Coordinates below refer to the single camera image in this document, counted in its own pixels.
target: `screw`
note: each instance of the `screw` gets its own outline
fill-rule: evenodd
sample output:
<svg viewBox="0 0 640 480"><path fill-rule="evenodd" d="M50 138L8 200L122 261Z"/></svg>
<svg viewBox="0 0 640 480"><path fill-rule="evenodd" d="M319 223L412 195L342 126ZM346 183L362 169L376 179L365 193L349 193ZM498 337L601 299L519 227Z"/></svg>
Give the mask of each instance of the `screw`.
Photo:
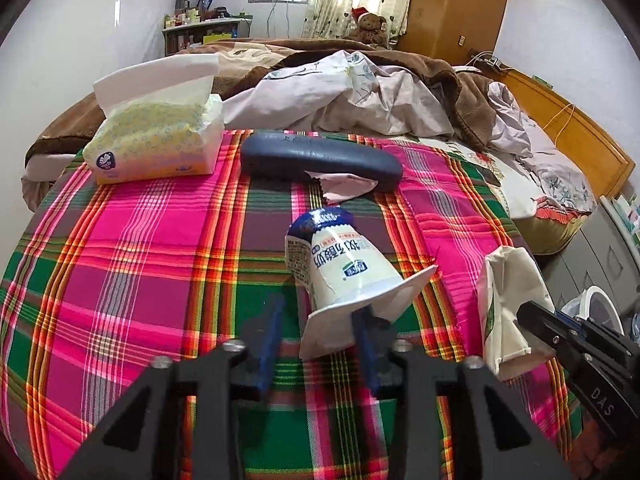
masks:
<svg viewBox="0 0 640 480"><path fill-rule="evenodd" d="M245 348L246 345L241 339L230 339L222 343L222 349L225 352L241 352Z"/></svg>
<svg viewBox="0 0 640 480"><path fill-rule="evenodd" d="M482 361L481 357L472 355L465 359L465 366L467 368L471 368L472 370L478 370L484 366L484 361Z"/></svg>
<svg viewBox="0 0 640 480"><path fill-rule="evenodd" d="M413 350L414 346L407 339L396 339L392 348L394 352L405 353Z"/></svg>
<svg viewBox="0 0 640 480"><path fill-rule="evenodd" d="M174 364L174 360L166 355L157 355L151 361L153 368L165 369L169 368L172 364Z"/></svg>

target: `pillow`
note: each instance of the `pillow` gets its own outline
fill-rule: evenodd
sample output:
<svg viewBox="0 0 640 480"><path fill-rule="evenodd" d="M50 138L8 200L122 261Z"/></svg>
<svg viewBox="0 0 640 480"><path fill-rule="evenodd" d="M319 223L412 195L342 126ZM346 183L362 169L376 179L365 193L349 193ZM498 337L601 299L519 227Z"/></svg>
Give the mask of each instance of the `pillow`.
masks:
<svg viewBox="0 0 640 480"><path fill-rule="evenodd" d="M545 194L559 205L576 211L590 212L596 207L587 177L549 139L540 126L523 112L522 124L529 136L532 157L523 163L540 179Z"/></svg>

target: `paper bag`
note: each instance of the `paper bag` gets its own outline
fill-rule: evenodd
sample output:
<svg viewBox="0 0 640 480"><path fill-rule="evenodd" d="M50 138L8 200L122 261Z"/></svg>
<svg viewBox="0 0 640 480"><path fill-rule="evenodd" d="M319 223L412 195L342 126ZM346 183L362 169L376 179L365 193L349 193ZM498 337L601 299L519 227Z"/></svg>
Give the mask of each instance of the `paper bag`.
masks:
<svg viewBox="0 0 640 480"><path fill-rule="evenodd" d="M483 357L500 380L529 372L554 355L549 346L518 326L516 314L527 301L555 311L529 253L524 248L503 246L485 256L478 281Z"/></svg>

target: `santa hat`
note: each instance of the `santa hat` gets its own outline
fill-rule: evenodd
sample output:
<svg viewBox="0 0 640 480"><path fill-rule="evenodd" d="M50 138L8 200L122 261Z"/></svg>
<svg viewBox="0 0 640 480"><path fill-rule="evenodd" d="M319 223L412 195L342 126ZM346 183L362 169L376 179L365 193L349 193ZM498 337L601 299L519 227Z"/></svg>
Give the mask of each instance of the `santa hat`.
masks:
<svg viewBox="0 0 640 480"><path fill-rule="evenodd" d="M360 24L360 20L363 16L370 14L370 12L364 7L358 7L357 9L351 9L351 15L357 24Z"/></svg>

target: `teddy bear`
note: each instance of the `teddy bear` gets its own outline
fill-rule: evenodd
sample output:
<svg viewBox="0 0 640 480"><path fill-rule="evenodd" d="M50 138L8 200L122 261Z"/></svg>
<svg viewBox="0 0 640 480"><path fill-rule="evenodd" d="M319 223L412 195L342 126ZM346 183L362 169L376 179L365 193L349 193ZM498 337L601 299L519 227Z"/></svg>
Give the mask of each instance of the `teddy bear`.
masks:
<svg viewBox="0 0 640 480"><path fill-rule="evenodd" d="M358 28L345 37L346 40L355 40L371 46L388 48L385 34L386 19L383 16L369 12L364 7L351 9L351 15Z"/></svg>

